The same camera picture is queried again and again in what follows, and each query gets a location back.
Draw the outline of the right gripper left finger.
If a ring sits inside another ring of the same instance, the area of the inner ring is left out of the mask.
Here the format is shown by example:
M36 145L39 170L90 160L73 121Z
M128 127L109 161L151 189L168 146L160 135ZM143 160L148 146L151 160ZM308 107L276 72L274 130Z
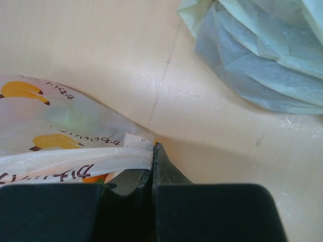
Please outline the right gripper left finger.
M143 241L151 172L126 170L107 184L1 188L1 241Z

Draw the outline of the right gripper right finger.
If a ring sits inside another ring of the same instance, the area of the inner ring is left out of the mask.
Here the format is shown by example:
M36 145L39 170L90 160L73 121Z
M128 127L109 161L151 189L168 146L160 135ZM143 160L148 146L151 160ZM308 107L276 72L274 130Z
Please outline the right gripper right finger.
M194 184L161 143L152 177L157 241L287 241L274 199L261 185Z

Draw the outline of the white banana-print plastic bag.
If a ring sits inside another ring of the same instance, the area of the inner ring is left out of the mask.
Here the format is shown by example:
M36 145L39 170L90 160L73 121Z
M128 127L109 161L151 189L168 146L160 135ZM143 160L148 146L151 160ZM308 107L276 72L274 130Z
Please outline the white banana-print plastic bag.
M103 183L149 170L153 136L52 81L1 75L1 185Z

